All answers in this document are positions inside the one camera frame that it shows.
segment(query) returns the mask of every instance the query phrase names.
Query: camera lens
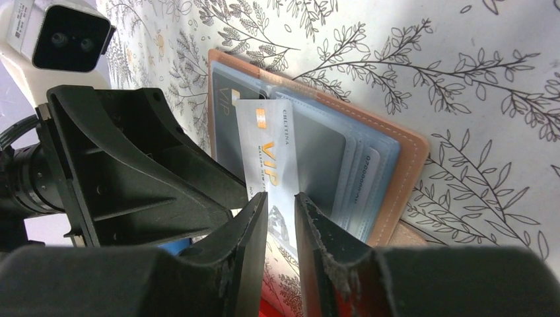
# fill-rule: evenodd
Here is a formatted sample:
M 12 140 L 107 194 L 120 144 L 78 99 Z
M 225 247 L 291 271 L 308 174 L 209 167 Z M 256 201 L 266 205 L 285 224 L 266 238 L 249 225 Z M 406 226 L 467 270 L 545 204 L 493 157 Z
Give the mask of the camera lens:
M 63 46 L 65 46 L 68 43 L 68 37 L 64 33 L 56 32 L 51 37 L 51 43 L 56 48 L 62 48 Z
M 93 41 L 85 38 L 80 43 L 80 46 L 82 47 L 82 50 L 87 53 L 93 49 Z

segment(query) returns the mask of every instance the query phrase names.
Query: blue object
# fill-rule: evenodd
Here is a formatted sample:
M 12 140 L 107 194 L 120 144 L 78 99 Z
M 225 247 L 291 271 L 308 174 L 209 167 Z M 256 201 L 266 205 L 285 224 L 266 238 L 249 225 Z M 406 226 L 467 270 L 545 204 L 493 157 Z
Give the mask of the blue object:
M 190 245 L 191 245 L 191 239 L 183 239 L 183 240 L 177 240 L 166 244 L 162 244 L 159 247 L 176 256 L 182 250 L 185 250 Z

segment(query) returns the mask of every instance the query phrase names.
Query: card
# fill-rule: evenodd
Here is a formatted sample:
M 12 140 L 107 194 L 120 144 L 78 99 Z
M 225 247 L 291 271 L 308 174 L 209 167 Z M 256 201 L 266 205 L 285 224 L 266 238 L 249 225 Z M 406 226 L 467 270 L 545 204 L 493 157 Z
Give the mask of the card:
M 237 127 L 235 102 L 238 99 L 266 98 L 263 92 L 254 90 L 232 81 L 218 73 L 212 73 L 214 106 L 214 144 L 216 144 L 216 161 L 220 162 L 232 174 L 245 179 L 241 161 L 241 144 Z
M 249 199 L 268 192 L 268 230 L 297 257 L 294 196 L 300 188 L 292 104 L 238 100 L 236 117 Z
M 380 165 L 381 156 L 378 151 L 373 148 L 368 147 L 365 149 L 365 155 L 363 155 L 359 165 L 357 178 L 352 186 L 352 191 L 350 192 L 350 200 L 348 210 L 352 213 L 354 219 L 364 219 L 368 218 L 365 213 L 371 211 L 368 208 L 368 199 L 372 192 L 378 190 L 377 184 L 379 179 L 376 180 L 377 170 Z M 356 238 L 362 240 L 361 236 L 361 221 L 350 221 L 347 227 L 348 232 L 350 232 Z
M 297 110 L 294 111 L 294 127 L 300 190 L 325 215 L 330 216 L 344 159 L 346 137 Z

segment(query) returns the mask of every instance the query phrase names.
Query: white card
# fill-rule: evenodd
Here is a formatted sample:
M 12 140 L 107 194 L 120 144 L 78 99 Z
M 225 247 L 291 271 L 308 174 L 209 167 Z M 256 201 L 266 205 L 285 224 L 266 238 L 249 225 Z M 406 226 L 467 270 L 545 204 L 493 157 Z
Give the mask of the white card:
M 268 192 L 268 231 L 297 258 L 294 196 L 299 183 L 292 103 L 240 99 L 236 115 L 249 199 Z

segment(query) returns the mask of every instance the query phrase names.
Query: black cable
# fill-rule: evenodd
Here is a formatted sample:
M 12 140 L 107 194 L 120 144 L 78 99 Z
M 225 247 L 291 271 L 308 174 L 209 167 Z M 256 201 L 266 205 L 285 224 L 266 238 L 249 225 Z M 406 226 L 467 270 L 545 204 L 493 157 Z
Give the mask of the black cable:
M 0 151 L 4 151 L 22 135 L 34 129 L 38 123 L 36 115 L 28 116 L 0 133 Z

